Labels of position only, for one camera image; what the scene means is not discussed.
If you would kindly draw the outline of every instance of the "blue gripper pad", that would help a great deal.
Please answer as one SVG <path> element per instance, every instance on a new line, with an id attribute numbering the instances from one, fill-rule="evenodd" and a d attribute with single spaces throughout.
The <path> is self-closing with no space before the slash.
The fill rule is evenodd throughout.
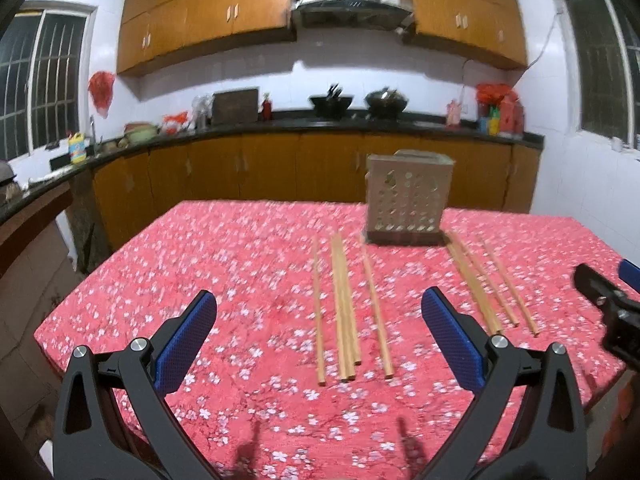
<path id="1" fill-rule="evenodd" d="M 437 287 L 432 286 L 422 295 L 422 318 L 427 324 L 449 368 L 461 388 L 477 395 L 484 388 L 482 356 L 469 339 L 449 301 Z"/>
<path id="2" fill-rule="evenodd" d="M 618 277 L 634 291 L 640 292 L 640 268 L 629 260 L 622 260 L 618 266 Z"/>
<path id="3" fill-rule="evenodd" d="M 156 356 L 154 388 L 161 395 L 172 394 L 180 388 L 184 376 L 196 359 L 200 347 L 216 322 L 218 305 L 216 298 L 206 290 L 201 291 L 180 317 L 164 322 L 151 339 L 162 339 L 163 329 L 174 332 Z"/>

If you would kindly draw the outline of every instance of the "bundle of chopsticks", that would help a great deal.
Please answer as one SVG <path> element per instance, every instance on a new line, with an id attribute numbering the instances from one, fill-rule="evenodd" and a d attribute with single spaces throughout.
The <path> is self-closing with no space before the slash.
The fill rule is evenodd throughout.
<path id="1" fill-rule="evenodd" d="M 520 306 L 520 310 L 522 311 L 522 315 L 527 320 L 527 325 L 531 330 L 531 333 L 537 337 L 540 334 L 540 329 L 538 328 L 538 324 L 531 316 L 529 309 L 527 308 L 527 304 L 522 299 L 518 289 L 513 285 L 513 281 L 509 277 L 509 274 L 495 255 L 491 246 L 485 241 L 482 237 L 478 237 L 479 242 L 484 247 L 486 254 L 489 259 L 494 264 L 495 269 L 500 274 L 504 284 L 509 289 L 511 295 L 514 297 L 518 305 Z M 518 318 L 515 313 L 511 309 L 509 302 L 505 299 L 503 294 L 498 288 L 498 285 L 492 280 L 491 276 L 486 272 L 480 260 L 472 253 L 471 250 L 467 247 L 467 245 L 460 239 L 460 237 L 454 232 L 448 232 L 446 237 L 447 249 L 449 250 L 449 254 L 451 255 L 456 267 L 460 271 L 463 279 L 466 281 L 467 286 L 471 290 L 471 295 L 476 300 L 478 304 L 478 308 L 480 309 L 480 313 L 482 314 L 482 318 L 484 319 L 484 323 L 487 326 L 488 331 L 491 335 L 495 335 L 503 332 L 502 324 L 500 320 L 496 316 L 495 310 L 491 306 L 489 297 L 487 293 L 484 291 L 484 286 L 478 279 L 478 277 L 482 278 L 483 281 L 488 285 L 491 289 L 492 293 L 496 297 L 500 306 L 504 309 L 505 314 L 509 318 L 509 321 L 514 325 L 518 326 Z"/>
<path id="2" fill-rule="evenodd" d="M 393 377 L 394 370 L 391 364 L 389 348 L 386 343 L 385 322 L 380 310 L 380 302 L 376 293 L 376 286 L 373 281 L 373 272 L 369 256 L 362 241 L 362 261 L 369 282 L 369 290 L 371 294 L 371 303 L 374 311 L 374 318 L 378 330 L 378 343 L 380 345 L 380 354 L 382 364 L 385 371 L 385 378 Z M 318 242 L 313 242 L 314 250 L 314 305 L 316 310 L 316 351 L 318 359 L 318 383 L 321 386 L 326 384 L 326 376 L 324 373 L 324 343 L 322 339 L 322 311 L 320 305 L 320 279 L 318 267 Z M 358 341 L 358 329 L 356 326 L 356 317 L 353 309 L 353 298 L 351 295 L 351 286 L 349 283 L 349 264 L 342 237 L 339 233 L 333 234 L 331 237 L 331 256 L 334 275 L 334 300 L 335 300 L 335 320 L 337 327 L 337 343 L 338 343 L 338 373 L 341 381 L 353 381 L 356 377 L 355 367 L 362 364 L 362 355 L 360 352 L 360 343 Z"/>

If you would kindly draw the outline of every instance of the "window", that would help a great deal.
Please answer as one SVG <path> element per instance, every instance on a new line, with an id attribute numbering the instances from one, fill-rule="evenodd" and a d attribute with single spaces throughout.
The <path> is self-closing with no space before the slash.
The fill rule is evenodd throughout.
<path id="1" fill-rule="evenodd" d="M 86 15 L 18 14 L 0 38 L 0 159 L 12 160 L 78 130 Z"/>
<path id="2" fill-rule="evenodd" d="M 563 0 L 575 40 L 580 127 L 634 146 L 640 41 L 615 0 Z"/>

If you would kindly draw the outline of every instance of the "range hood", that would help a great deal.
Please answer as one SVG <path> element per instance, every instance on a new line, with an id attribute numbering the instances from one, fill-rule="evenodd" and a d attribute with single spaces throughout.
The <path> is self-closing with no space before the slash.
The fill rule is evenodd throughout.
<path id="1" fill-rule="evenodd" d="M 377 30 L 406 29 L 413 13 L 400 0 L 298 0 L 293 4 L 296 27 L 351 27 Z"/>

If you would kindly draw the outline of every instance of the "tablecloth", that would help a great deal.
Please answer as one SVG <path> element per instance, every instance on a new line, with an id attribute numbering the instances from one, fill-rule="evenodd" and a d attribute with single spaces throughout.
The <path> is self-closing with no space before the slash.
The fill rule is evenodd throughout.
<path id="1" fill-rule="evenodd" d="M 472 399 L 425 326 L 420 297 L 437 285 L 460 312 L 482 320 L 446 249 L 369 246 L 396 370 L 385 380 L 360 253 L 365 216 L 363 205 L 183 202 L 84 280 L 36 339 L 64 369 L 76 345 L 88 344 L 93 352 L 122 349 L 180 314 L 199 290 L 210 290 L 218 320 L 180 390 L 166 397 L 210 462 L 224 474 L 255 471 L 268 479 L 411 477 Z M 517 328 L 498 314 L 514 345 L 564 343 L 585 405 L 612 383 L 623 364 L 601 349 L 600 313 L 571 284 L 574 267 L 587 262 L 627 290 L 616 278 L 620 257 L 611 248 L 570 218 L 450 209 L 442 224 L 492 269 L 478 243 L 481 234 L 508 267 L 542 329 L 534 338 L 517 308 Z M 330 252 L 337 230 L 362 347 L 362 365 L 350 383 L 337 376 Z M 326 387 L 316 378 L 314 236 Z M 485 459 L 499 453 L 522 393 L 519 388 L 511 396 Z M 120 392 L 117 399 L 126 423 L 140 432 L 127 396 Z"/>

